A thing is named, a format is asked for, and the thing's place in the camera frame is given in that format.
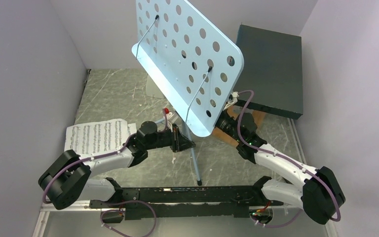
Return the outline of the light blue music stand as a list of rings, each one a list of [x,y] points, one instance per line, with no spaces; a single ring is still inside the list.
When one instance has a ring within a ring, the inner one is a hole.
[[[138,0],[132,53],[186,129],[207,137],[244,68],[239,47],[187,0]]]

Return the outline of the sheet music page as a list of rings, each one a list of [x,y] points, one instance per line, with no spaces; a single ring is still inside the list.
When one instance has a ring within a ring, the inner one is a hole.
[[[66,129],[64,150],[81,156],[118,150],[136,131],[135,123],[120,118],[76,124]]]

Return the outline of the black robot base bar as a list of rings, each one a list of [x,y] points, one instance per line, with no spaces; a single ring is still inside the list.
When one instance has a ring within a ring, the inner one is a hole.
[[[209,217],[231,216],[248,218],[250,213],[264,206],[281,206],[269,201],[258,187],[158,187],[121,188],[119,194],[108,201],[93,199],[92,209],[120,208],[126,220],[157,217]]]

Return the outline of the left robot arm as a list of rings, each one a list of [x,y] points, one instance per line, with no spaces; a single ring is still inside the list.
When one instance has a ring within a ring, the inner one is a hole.
[[[91,177],[113,169],[139,165],[148,157],[149,150],[164,147],[177,153],[194,148],[195,143],[183,135],[174,123],[159,131],[155,122],[146,121],[118,150],[86,157],[74,150],[64,151],[38,179],[43,190],[42,201],[61,210],[80,200],[85,191],[91,192],[96,188],[96,199],[109,207],[116,207],[122,201],[122,193],[113,180],[93,182]]]

